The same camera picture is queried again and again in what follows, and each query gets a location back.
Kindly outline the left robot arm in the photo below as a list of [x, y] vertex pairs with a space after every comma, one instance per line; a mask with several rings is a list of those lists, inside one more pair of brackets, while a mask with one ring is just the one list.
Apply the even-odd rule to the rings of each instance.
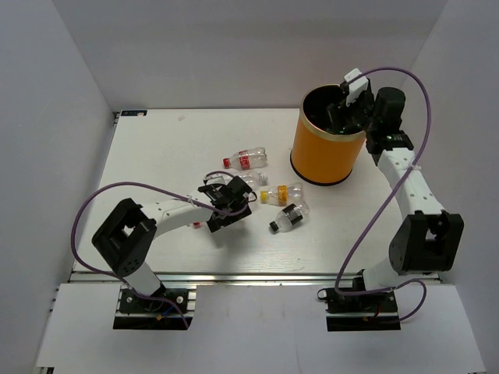
[[235, 176], [227, 184], [205, 184], [191, 196], [173, 194], [149, 206], [127, 198], [117, 204], [91, 241], [112, 273], [138, 292], [138, 302], [155, 311], [164, 304], [165, 287], [146, 263], [153, 240], [194, 223], [206, 223], [212, 233], [234, 224], [251, 214], [252, 194], [251, 187]]

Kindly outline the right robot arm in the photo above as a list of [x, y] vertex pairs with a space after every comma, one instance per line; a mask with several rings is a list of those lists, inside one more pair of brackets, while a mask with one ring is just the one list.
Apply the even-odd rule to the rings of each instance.
[[388, 256], [362, 270], [344, 295], [363, 311], [380, 301], [380, 292], [407, 284], [412, 277], [447, 272], [455, 262], [464, 230], [458, 213], [448, 212], [431, 192], [409, 136], [401, 129], [405, 94], [383, 87], [350, 89], [345, 83], [325, 106], [328, 127], [336, 132], [361, 129], [373, 162], [388, 180], [402, 224], [391, 240]]

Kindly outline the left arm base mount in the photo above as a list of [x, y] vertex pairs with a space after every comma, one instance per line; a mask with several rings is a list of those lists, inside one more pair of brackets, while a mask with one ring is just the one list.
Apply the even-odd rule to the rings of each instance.
[[129, 289], [123, 288], [119, 293], [113, 329], [188, 330], [193, 319], [196, 292], [187, 288], [167, 288], [165, 297], [179, 307], [187, 324], [170, 303], [142, 300]]

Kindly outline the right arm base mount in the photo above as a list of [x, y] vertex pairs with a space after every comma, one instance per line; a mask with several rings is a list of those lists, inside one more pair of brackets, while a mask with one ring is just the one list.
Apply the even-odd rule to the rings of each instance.
[[400, 330], [395, 293], [344, 296], [334, 288], [321, 288], [317, 299], [326, 305], [328, 332]]

